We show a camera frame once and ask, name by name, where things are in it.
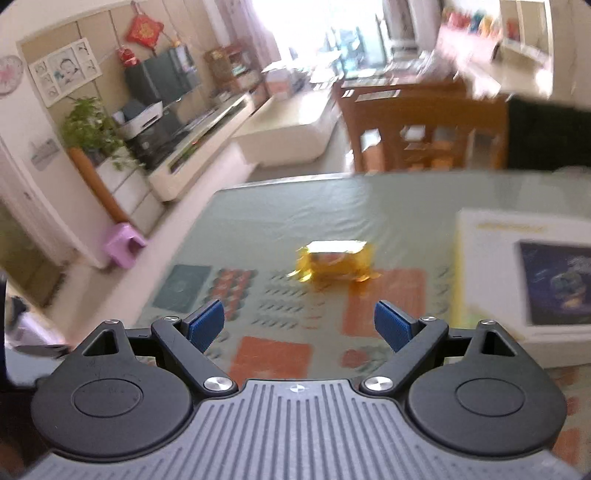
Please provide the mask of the yellow snack pack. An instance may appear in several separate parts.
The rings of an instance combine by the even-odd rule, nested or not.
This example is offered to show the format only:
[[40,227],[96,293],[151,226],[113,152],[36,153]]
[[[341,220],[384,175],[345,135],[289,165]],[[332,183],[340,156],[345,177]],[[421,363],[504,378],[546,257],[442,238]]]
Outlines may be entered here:
[[317,240],[297,250],[287,278],[301,283],[346,281],[363,283],[381,276],[374,268],[374,247],[361,240]]

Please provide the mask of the white tablet product box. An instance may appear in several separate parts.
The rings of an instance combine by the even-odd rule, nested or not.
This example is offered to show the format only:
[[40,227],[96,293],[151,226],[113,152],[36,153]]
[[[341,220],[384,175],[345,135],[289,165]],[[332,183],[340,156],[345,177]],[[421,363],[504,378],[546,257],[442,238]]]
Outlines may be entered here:
[[590,222],[463,209],[452,326],[494,320],[544,368],[590,361]]

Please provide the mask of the purple plastic stool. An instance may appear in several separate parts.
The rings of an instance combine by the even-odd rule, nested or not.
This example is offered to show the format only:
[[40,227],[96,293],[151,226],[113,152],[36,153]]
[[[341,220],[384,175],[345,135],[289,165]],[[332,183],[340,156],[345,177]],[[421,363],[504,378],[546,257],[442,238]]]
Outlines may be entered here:
[[136,262],[136,253],[147,244],[147,239],[133,225],[123,222],[108,231],[102,249],[117,266],[131,269]]

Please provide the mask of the patterned tablecloth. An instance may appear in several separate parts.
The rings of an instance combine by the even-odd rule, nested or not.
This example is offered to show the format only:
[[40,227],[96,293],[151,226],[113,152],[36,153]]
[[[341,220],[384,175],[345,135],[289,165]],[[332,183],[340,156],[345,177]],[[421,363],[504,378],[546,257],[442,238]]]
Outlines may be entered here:
[[139,321],[223,305],[208,349],[245,392],[209,402],[142,469],[153,479],[574,479],[549,453],[458,457],[356,394],[391,354],[387,300],[450,315],[456,217],[465,208],[590,215],[590,184],[554,174],[411,173],[247,185],[214,195],[178,244]]

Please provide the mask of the white tv cabinet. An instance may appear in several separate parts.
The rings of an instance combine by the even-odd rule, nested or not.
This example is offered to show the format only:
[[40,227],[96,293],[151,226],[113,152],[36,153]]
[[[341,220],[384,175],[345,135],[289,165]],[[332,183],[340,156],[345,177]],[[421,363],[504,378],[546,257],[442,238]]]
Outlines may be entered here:
[[189,130],[148,175],[156,196],[163,202],[183,196],[253,112],[249,93],[235,95]]

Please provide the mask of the wooden dining chair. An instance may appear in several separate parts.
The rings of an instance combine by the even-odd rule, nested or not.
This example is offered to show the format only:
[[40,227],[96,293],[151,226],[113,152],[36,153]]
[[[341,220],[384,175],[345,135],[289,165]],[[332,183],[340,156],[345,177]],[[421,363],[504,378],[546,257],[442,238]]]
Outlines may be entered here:
[[460,80],[332,88],[353,151],[353,170],[463,170],[472,138],[492,138],[487,167],[507,165],[508,105],[503,96],[474,99]]

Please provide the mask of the green potted plant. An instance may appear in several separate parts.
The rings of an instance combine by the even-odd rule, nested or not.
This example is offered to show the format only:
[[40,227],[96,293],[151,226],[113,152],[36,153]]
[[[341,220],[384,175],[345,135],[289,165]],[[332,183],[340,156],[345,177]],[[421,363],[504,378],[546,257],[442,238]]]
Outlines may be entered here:
[[67,148],[78,148],[98,167],[107,160],[117,171],[139,166],[96,97],[76,99],[60,127]]

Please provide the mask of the white coffee table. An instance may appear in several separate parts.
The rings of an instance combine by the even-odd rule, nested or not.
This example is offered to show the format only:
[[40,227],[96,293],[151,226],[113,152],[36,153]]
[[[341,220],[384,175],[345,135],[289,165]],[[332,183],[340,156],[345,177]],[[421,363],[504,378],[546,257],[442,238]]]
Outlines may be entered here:
[[329,90],[271,98],[235,132],[246,162],[263,167],[311,163],[324,154],[339,119]]

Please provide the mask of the black television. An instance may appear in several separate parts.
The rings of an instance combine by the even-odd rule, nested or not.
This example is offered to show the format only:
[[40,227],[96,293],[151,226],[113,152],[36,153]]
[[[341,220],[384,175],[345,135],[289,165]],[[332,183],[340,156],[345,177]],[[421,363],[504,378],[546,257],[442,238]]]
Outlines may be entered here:
[[181,44],[124,70],[131,96],[149,106],[161,102],[166,107],[201,84],[187,46]]

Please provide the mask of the framed child picture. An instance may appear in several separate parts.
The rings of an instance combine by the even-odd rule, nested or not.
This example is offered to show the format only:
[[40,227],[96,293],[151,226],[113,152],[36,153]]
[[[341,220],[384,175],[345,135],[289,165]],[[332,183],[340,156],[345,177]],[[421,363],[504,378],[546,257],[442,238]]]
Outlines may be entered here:
[[86,38],[29,64],[29,71],[46,107],[102,75]]

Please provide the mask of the red chinese knot decoration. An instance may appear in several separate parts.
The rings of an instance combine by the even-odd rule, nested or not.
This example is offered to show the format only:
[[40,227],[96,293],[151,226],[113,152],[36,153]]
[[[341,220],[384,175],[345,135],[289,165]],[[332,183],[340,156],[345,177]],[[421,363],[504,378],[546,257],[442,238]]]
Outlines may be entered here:
[[164,25],[161,22],[140,13],[133,18],[125,39],[127,42],[154,49],[163,30]]

